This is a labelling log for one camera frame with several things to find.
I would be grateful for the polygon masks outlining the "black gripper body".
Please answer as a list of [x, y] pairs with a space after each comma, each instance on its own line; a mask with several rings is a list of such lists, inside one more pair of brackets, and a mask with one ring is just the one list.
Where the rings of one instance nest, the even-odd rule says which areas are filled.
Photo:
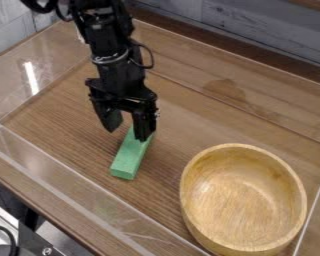
[[88, 78], [89, 97], [109, 101], [120, 111], [157, 114], [157, 95], [145, 85], [145, 67], [130, 58], [92, 58], [98, 77]]

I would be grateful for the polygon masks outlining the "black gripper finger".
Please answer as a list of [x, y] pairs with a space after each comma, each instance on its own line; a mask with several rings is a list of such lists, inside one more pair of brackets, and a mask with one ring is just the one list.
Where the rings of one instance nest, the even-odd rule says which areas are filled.
[[153, 112], [134, 111], [132, 113], [134, 138], [145, 142], [156, 131], [156, 114]]
[[109, 101], [98, 98], [90, 98], [90, 101], [105, 130], [113, 132], [122, 123], [121, 111], [112, 106]]

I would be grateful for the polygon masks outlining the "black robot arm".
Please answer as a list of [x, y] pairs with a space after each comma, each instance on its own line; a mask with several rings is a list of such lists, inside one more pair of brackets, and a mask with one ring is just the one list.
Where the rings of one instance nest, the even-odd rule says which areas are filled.
[[121, 0], [70, 0], [69, 12], [98, 72], [85, 85], [101, 124], [113, 132], [122, 112], [129, 113], [134, 139], [144, 142], [156, 131], [157, 95], [145, 85], [145, 70], [153, 68], [154, 58], [132, 38], [132, 16]]

